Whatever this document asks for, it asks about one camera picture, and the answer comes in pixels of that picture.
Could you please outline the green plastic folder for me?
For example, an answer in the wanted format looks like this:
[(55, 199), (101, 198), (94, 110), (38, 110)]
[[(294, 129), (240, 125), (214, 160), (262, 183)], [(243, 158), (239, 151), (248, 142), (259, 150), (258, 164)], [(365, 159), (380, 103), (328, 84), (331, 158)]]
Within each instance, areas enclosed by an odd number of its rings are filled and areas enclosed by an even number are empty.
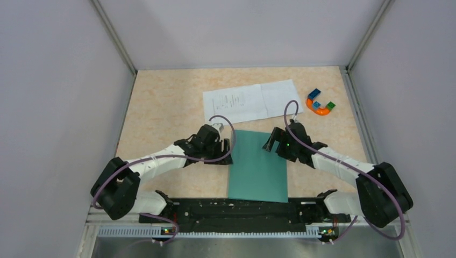
[(229, 199), (288, 202), (287, 162), (262, 149), (269, 133), (235, 130), (227, 196)]

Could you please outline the printed white paper sheet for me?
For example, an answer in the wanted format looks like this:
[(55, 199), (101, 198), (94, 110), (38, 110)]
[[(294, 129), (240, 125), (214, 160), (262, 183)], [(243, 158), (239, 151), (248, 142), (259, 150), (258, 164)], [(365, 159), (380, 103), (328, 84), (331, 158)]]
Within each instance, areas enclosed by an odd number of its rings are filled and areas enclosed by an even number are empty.
[(260, 84), (205, 91), (203, 110), (205, 120), (221, 115), (233, 124), (268, 118)]

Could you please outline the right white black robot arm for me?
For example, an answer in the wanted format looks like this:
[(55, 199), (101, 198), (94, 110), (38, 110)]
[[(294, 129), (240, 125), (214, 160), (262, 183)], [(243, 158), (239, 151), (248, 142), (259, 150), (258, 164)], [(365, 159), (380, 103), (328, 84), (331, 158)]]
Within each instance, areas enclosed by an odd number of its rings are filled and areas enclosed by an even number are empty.
[(263, 149), (330, 173), (355, 188), (355, 192), (329, 190), (320, 194), (322, 202), (316, 205), (315, 214), (321, 221), (347, 214), (383, 228), (396, 219), (404, 222), (404, 214), (414, 205), (390, 163), (371, 164), (339, 154), (327, 144), (313, 142), (304, 126), (294, 120), (285, 129), (275, 127)]

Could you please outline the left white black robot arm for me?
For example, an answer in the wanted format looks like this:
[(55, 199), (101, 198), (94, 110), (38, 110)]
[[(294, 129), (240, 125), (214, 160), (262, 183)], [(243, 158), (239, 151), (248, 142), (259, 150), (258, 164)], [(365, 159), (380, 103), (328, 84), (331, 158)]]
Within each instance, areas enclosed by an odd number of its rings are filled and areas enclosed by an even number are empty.
[(139, 159), (111, 159), (90, 190), (97, 209), (118, 220), (129, 213), (149, 213), (159, 222), (172, 217), (172, 201), (160, 190), (140, 187), (168, 171), (191, 164), (232, 164), (230, 141), (221, 139), (223, 124), (205, 124), (196, 134)]

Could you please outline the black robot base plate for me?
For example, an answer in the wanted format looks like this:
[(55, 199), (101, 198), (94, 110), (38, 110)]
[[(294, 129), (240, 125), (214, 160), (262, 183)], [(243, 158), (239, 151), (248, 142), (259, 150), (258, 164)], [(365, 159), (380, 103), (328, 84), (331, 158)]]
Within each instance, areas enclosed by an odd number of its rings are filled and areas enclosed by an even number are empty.
[(290, 197), (286, 203), (227, 198), (168, 198), (161, 217), (180, 232), (304, 232), (313, 223), (349, 223), (347, 214), (331, 214), (317, 197)]

